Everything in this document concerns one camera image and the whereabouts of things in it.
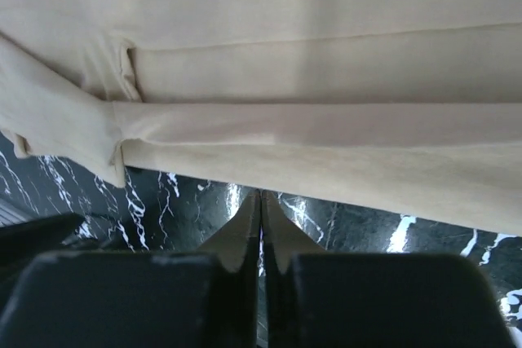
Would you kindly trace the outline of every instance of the white strip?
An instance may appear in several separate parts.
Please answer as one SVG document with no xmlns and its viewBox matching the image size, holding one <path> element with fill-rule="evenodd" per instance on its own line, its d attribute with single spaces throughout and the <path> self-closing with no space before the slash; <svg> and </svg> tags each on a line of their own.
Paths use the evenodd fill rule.
<svg viewBox="0 0 522 348">
<path fill-rule="evenodd" d="M 238 187 L 235 183 L 229 183 L 227 185 L 227 195 L 225 203 L 227 204 L 227 212 L 228 219 L 230 220 L 237 213 L 237 210 L 240 207 L 241 199 L 241 188 Z"/>
<path fill-rule="evenodd" d="M 470 241 L 467 243 L 466 247 L 462 249 L 462 252 L 460 252 L 460 255 L 463 257 L 467 257 L 470 255 L 471 251 L 476 245 L 476 240 L 478 238 L 478 231 L 476 228 L 473 229 L 473 236 L 471 237 Z"/>
<path fill-rule="evenodd" d="M 403 253 L 406 243 L 408 242 L 406 236 L 408 235 L 409 226 L 417 222 L 417 218 L 410 215 L 401 215 L 400 223 L 395 232 L 391 235 L 390 245 L 386 251 L 388 253 Z"/>
<path fill-rule="evenodd" d="M 522 332 L 514 327 L 509 327 L 509 332 L 516 348 L 522 348 Z"/>
<path fill-rule="evenodd" d="M 259 264 L 258 271 L 259 277 L 264 275 L 264 255 L 263 255 L 263 232 L 261 231 L 259 237 Z"/>
</svg>

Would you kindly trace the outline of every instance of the black marble floor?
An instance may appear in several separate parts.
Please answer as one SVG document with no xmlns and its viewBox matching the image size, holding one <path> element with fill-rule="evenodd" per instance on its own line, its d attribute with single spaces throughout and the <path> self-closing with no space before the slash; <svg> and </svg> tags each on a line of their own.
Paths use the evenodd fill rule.
<svg viewBox="0 0 522 348">
<path fill-rule="evenodd" d="M 128 170 L 118 189 L 67 159 L 17 160 L 0 137 L 0 198 L 33 217 L 73 211 L 86 216 L 76 236 L 100 246 L 190 251 L 232 217 L 249 188 Z M 276 194 L 286 214 L 333 251 L 454 253 L 489 277 L 501 312 L 522 341 L 522 239 L 360 206 Z M 259 292 L 259 340 L 266 340 L 264 287 Z"/>
</svg>

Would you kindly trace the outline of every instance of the beige fabric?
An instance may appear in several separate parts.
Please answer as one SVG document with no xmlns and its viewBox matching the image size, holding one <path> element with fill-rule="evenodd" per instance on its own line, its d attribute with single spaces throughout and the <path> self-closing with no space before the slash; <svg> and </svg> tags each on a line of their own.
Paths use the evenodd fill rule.
<svg viewBox="0 0 522 348">
<path fill-rule="evenodd" d="M 522 0 L 0 0 L 0 128 L 522 235 Z"/>
</svg>

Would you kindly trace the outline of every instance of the floor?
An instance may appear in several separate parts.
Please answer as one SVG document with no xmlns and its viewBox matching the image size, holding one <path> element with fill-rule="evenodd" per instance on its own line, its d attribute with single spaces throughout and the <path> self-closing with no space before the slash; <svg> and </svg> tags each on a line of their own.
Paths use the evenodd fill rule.
<svg viewBox="0 0 522 348">
<path fill-rule="evenodd" d="M 18 160 L 10 142 L 0 136 L 0 199 L 32 218 L 68 211 L 83 214 L 86 222 L 76 236 L 93 238 L 100 245 L 190 251 L 235 214 L 248 191 L 235 184 L 135 169 L 128 170 L 126 187 L 117 189 L 67 159 Z M 453 253 L 469 258 L 489 277 L 515 338 L 522 336 L 521 238 L 355 205 L 276 196 L 287 216 L 328 250 Z M 263 295 L 261 284 L 261 344 L 267 336 Z"/>
</svg>

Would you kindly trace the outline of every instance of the white marble vein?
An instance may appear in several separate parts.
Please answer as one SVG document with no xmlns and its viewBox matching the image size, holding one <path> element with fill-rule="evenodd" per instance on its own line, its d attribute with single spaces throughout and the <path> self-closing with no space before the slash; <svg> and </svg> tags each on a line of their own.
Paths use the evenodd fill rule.
<svg viewBox="0 0 522 348">
<path fill-rule="evenodd" d="M 201 185 L 201 184 L 199 184 L 199 183 L 197 184 L 197 190 L 198 190 L 199 192 L 206 191 L 206 190 L 210 187 L 210 185 L 212 185 L 212 182 L 211 182 L 209 179 L 207 179 L 207 180 L 206 180 L 206 185 L 205 185 L 205 186 L 203 186 L 203 185 Z"/>
<path fill-rule="evenodd" d="M 482 261 L 479 262 L 479 265 L 485 265 L 489 263 L 489 259 L 491 258 L 491 251 L 495 249 L 503 240 L 506 238 L 516 238 L 516 236 L 510 236 L 508 234 L 497 234 L 497 238 L 491 246 L 486 246 L 486 250 L 484 254 L 482 254 Z"/>
<path fill-rule="evenodd" d="M 9 187 L 9 182 L 2 175 L 0 175 L 0 179 L 3 181 L 3 184 L 4 184 L 4 189 L 3 189 L 4 194 L 9 196 L 11 194 L 11 188 Z"/>
<path fill-rule="evenodd" d="M 38 187 L 34 184 L 33 181 L 29 180 L 29 183 L 31 184 L 31 186 L 33 187 L 34 191 L 36 192 L 36 194 L 38 195 L 38 197 L 40 199 L 42 199 L 42 195 L 40 194 L 40 190 L 38 189 Z"/>
<path fill-rule="evenodd" d="M 325 233 L 323 232 L 321 226 L 319 226 L 319 224 L 317 224 L 317 222 L 315 222 L 313 219 L 311 219 L 308 216 L 306 199 L 303 197 L 300 197 L 300 196 L 296 196 L 293 198 L 293 200 L 296 201 L 295 205 L 292 205 L 289 201 L 283 199 L 281 196 L 282 196 L 282 193 L 278 192 L 277 199 L 279 200 L 279 202 L 283 203 L 288 209 L 290 209 L 294 213 L 294 219 L 292 219 L 292 221 L 301 230 L 303 230 L 305 232 L 306 232 L 305 226 L 307 224 L 311 224 L 316 229 L 317 233 L 319 234 L 319 239 L 317 240 L 317 243 L 320 243 L 322 241 L 322 239 L 324 238 Z"/>
<path fill-rule="evenodd" d="M 179 198 L 178 179 L 176 178 L 176 174 L 166 173 L 166 177 L 166 183 L 168 183 L 174 189 L 176 197 Z"/>
<path fill-rule="evenodd" d="M 120 209 L 117 206 L 117 199 L 115 195 L 112 194 L 111 191 L 107 188 L 105 181 L 100 177 L 95 176 L 95 186 L 96 189 L 98 189 L 98 192 L 103 195 L 108 211 L 118 215 L 120 213 Z"/>
<path fill-rule="evenodd" d="M 165 189 L 166 190 L 166 200 L 165 200 L 165 205 L 163 205 L 163 208 L 161 208 L 161 202 L 160 200 L 158 199 L 157 202 L 158 204 L 160 205 L 160 208 L 161 208 L 161 212 L 160 212 L 160 217 L 159 219 L 157 220 L 160 228 L 161 228 L 161 232 L 163 233 L 163 244 L 160 246 L 161 249 L 164 249 L 164 246 L 166 245 L 166 240 L 168 238 L 168 235 L 165 231 L 165 226 L 163 225 L 163 217 L 165 216 L 165 212 L 169 212 L 170 213 L 170 216 L 174 216 L 174 213 L 172 212 L 172 209 L 170 208 L 170 190 L 168 187 L 166 187 L 162 180 L 161 180 L 161 177 L 162 177 L 162 172 L 159 172 L 157 174 L 157 183 L 158 183 L 158 186 L 161 189 Z"/>
<path fill-rule="evenodd" d="M 129 236 L 126 233 L 125 228 L 122 225 L 122 222 L 120 222 L 119 220 L 117 221 L 117 229 L 121 232 L 123 240 L 127 243 L 128 248 L 134 252 L 134 246 L 132 246 L 132 244 L 130 243 Z"/>
<path fill-rule="evenodd" d="M 241 188 L 238 187 L 235 183 L 229 183 L 227 185 L 227 195 L 225 198 L 225 203 L 227 205 L 227 220 L 230 220 L 237 213 L 241 205 Z"/>
<path fill-rule="evenodd" d="M 55 163 L 58 163 L 58 158 L 54 156 L 45 155 L 38 157 L 40 169 L 43 170 L 48 178 L 52 179 L 58 187 L 58 196 L 67 204 L 69 211 L 73 211 L 73 198 L 69 191 L 65 189 L 65 178 L 62 177 L 60 172 L 55 168 Z"/>
<path fill-rule="evenodd" d="M 113 238 L 113 234 L 116 232 L 116 231 L 120 231 L 118 228 L 117 228 L 117 225 L 115 226 L 111 226 L 107 229 L 107 238 L 109 238 L 110 240 Z"/>
<path fill-rule="evenodd" d="M 330 239 L 332 237 L 332 231 L 334 230 L 335 216 L 337 215 L 337 209 L 338 209 L 338 204 L 334 203 L 334 205 L 332 206 L 332 213 L 330 214 L 330 219 L 328 221 L 328 234 L 326 236 L 325 249 L 328 249 L 330 246 Z"/>
<path fill-rule="evenodd" d="M 500 310 L 504 316 L 515 317 L 517 320 L 522 319 L 520 297 L 522 297 L 522 289 L 514 289 L 500 300 Z"/>
<path fill-rule="evenodd" d="M 258 264 L 258 270 L 259 270 L 259 277 L 264 275 L 264 256 L 263 256 L 263 232 L 260 232 L 260 238 L 259 238 L 259 264 Z"/>
<path fill-rule="evenodd" d="M 417 217 L 410 215 L 400 215 L 400 223 L 393 234 L 391 234 L 390 244 L 386 251 L 388 253 L 403 253 L 408 239 L 408 229 L 417 222 Z"/>
<path fill-rule="evenodd" d="M 18 188 L 18 191 L 22 195 L 22 199 L 24 200 L 24 203 L 34 212 L 38 213 L 38 209 L 37 209 L 36 205 L 31 200 L 31 197 L 29 197 L 29 194 L 25 191 L 24 185 L 20 181 L 20 178 L 18 177 L 18 175 L 16 175 L 15 171 L 9 166 L 9 162 L 7 161 L 6 156 L 2 154 L 2 152 L 0 152 L 0 165 L 3 166 L 7 170 L 7 172 L 11 176 L 12 180 L 15 182 L 15 185 Z M 9 187 L 9 185 L 7 184 L 7 181 L 3 177 L 2 177 L 2 179 L 4 180 L 4 182 L 6 182 L 6 185 L 7 185 L 6 191 L 4 191 L 4 193 L 6 193 L 7 195 L 10 195 L 12 193 L 12 190 Z"/>
<path fill-rule="evenodd" d="M 126 183 L 127 186 L 125 187 L 125 198 L 127 199 L 127 208 L 129 209 L 129 214 L 132 217 L 132 221 L 136 225 L 139 242 L 143 245 L 144 248 L 146 248 L 146 250 L 149 250 L 145 240 L 145 227 L 141 222 L 141 219 L 145 216 L 145 204 L 136 193 L 129 174 L 126 175 Z"/>
<path fill-rule="evenodd" d="M 95 238 L 97 236 L 91 230 L 91 219 L 90 217 L 86 217 L 86 220 L 80 225 L 80 227 L 76 230 L 76 235 L 78 238 Z"/>
<path fill-rule="evenodd" d="M 77 197 L 78 204 L 80 205 L 80 209 L 82 210 L 83 214 L 88 214 L 92 211 L 92 204 L 91 199 L 87 196 L 85 190 L 83 189 L 83 186 L 81 186 L 78 181 L 76 180 L 76 174 L 74 173 L 73 167 L 67 162 L 66 159 L 63 158 L 56 158 L 56 161 L 62 165 L 62 167 L 67 171 L 67 174 L 69 177 L 74 181 L 76 184 L 76 189 L 80 193 Z"/>
<path fill-rule="evenodd" d="M 47 201 L 49 201 L 49 204 L 51 204 L 52 207 L 53 207 L 54 209 L 56 209 L 56 212 L 57 212 L 58 214 L 61 214 L 62 211 L 60 211 L 60 210 L 58 209 L 58 207 L 55 205 L 55 203 L 54 203 L 54 201 L 51 199 L 51 197 L 50 197 L 50 196 L 47 196 L 46 198 L 47 198 Z"/>
<path fill-rule="evenodd" d="M 199 218 L 201 217 L 201 206 L 199 205 L 199 200 L 197 199 L 197 193 L 194 193 L 194 203 L 196 204 L 196 207 L 197 207 L 197 215 L 196 215 L 196 220 L 194 220 L 194 222 L 197 222 L 199 220 Z"/>
<path fill-rule="evenodd" d="M 479 233 L 476 228 L 473 229 L 473 236 L 471 237 L 470 241 L 467 243 L 466 247 L 462 249 L 462 252 L 460 252 L 460 255 L 463 257 L 467 257 L 470 255 L 471 251 L 476 245 L 476 240 L 479 236 Z"/>
</svg>

